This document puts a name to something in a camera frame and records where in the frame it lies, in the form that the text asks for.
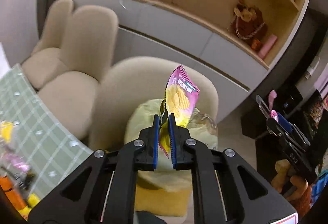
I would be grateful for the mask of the right gloved hand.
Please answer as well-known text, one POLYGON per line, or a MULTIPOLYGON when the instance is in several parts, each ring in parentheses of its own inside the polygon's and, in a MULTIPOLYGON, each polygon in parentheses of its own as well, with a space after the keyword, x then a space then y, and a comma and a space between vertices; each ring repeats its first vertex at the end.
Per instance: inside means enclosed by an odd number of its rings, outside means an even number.
POLYGON ((282 194, 283 187, 287 183, 292 184, 295 190, 287 195, 286 199, 296 209, 298 218, 301 219, 311 208, 311 186, 303 177, 296 174, 291 176, 292 169, 293 167, 287 159, 277 161, 275 163, 277 174, 271 181, 271 185, 277 192, 282 194))

